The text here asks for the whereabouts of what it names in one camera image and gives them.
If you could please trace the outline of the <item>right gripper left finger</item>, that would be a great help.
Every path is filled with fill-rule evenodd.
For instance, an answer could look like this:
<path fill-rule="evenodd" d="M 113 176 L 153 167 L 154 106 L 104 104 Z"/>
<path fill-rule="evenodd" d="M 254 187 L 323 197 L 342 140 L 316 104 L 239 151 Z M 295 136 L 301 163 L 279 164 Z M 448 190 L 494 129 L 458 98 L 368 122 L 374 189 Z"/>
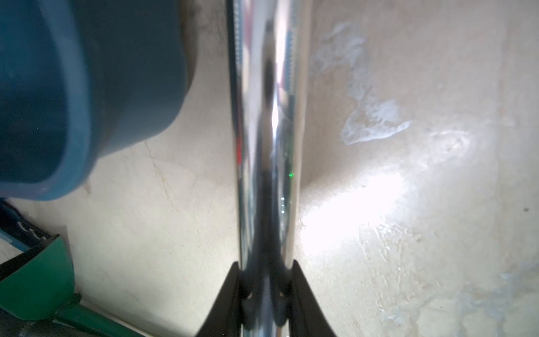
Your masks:
<path fill-rule="evenodd" d="M 246 297 L 246 290 L 242 281 L 239 263 L 234 262 L 196 337 L 241 336 L 241 326 L 243 324 L 241 303 Z"/>

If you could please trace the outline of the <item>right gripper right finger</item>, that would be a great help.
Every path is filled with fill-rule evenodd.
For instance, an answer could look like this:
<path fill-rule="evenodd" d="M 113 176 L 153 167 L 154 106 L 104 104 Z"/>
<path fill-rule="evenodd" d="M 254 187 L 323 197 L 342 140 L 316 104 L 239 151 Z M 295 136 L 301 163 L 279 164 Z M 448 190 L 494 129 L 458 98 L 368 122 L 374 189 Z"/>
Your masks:
<path fill-rule="evenodd" d="M 293 337 L 336 337 L 297 261 L 291 269 L 289 333 Z"/>

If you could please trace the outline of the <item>chrome hoe with blue grip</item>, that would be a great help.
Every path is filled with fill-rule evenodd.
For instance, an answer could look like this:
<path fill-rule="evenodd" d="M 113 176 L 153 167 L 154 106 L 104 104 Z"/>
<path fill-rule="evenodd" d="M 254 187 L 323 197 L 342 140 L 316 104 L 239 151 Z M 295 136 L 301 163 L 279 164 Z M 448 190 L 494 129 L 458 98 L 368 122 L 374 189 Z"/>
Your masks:
<path fill-rule="evenodd" d="M 228 1 L 241 333 L 288 320 L 307 105 L 311 1 Z"/>

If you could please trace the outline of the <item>teal plastic storage box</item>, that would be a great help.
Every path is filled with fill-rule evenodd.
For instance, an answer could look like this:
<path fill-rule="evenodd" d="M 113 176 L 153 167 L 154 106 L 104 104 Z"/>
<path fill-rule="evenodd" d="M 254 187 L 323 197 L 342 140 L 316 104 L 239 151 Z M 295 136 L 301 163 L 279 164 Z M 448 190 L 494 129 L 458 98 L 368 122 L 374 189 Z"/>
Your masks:
<path fill-rule="evenodd" d="M 53 200 L 177 118 L 177 1 L 1 3 L 1 196 Z"/>

